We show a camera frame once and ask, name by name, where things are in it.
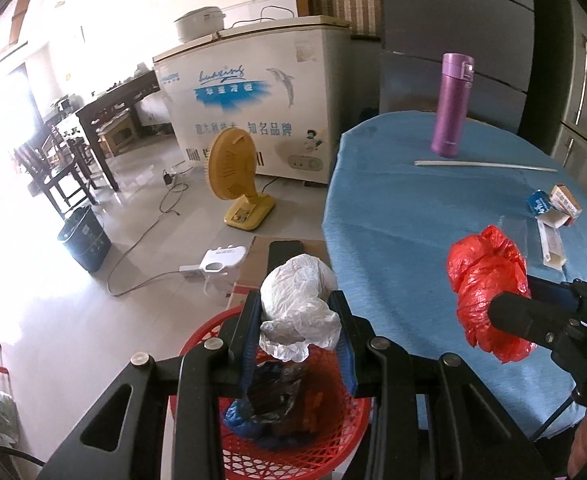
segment white straw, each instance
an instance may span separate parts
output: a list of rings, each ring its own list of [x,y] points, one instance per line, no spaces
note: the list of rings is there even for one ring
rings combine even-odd
[[[521,166],[520,164],[500,164],[499,162],[465,162],[463,160],[417,160],[415,166],[481,166],[483,168],[511,168],[513,170],[558,171],[554,168]]]

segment human hand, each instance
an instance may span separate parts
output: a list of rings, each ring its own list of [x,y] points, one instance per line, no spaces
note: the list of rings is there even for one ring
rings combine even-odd
[[[567,473],[571,478],[575,477],[587,463],[587,413],[585,418],[580,422],[576,430],[571,453],[569,454],[569,464]]]

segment black trash bin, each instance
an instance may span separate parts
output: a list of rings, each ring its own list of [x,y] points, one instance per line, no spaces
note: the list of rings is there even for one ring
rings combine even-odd
[[[78,207],[65,220],[58,240],[89,272],[100,268],[111,247],[111,240],[88,205]]]

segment red plastic basket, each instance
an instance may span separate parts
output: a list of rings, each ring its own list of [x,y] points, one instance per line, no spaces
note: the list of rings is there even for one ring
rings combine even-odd
[[[237,306],[203,324],[185,343],[180,355],[186,354],[198,343],[218,335],[222,322],[240,314]],[[256,361],[268,359],[262,350]],[[326,401],[318,420],[318,434],[305,447],[266,451],[249,440],[231,433],[221,422],[222,458],[228,480],[317,480],[344,462],[359,444],[369,422],[370,399],[354,399],[342,384],[335,352],[315,346],[309,347],[306,363],[315,376],[325,381]],[[220,399],[220,412],[224,413],[233,399]],[[171,413],[176,415],[176,397],[170,398]]]

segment blue tablecloth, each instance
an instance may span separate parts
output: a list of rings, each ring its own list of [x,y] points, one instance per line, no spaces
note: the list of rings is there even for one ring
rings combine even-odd
[[[561,171],[417,167],[430,151],[435,115],[395,112],[359,124],[342,136],[329,187],[323,231],[338,285],[354,314],[409,352],[438,358],[459,353],[527,434],[568,397],[570,375],[535,349],[506,365],[469,346],[456,318],[456,295],[445,262],[452,243],[494,224],[514,240],[528,272],[554,282],[587,281],[587,196],[547,155],[493,126],[465,124],[459,160],[554,167]],[[526,204],[536,189],[562,182],[583,207],[576,224],[561,228],[564,272],[542,264],[537,224]],[[572,405],[547,435],[573,425]]]

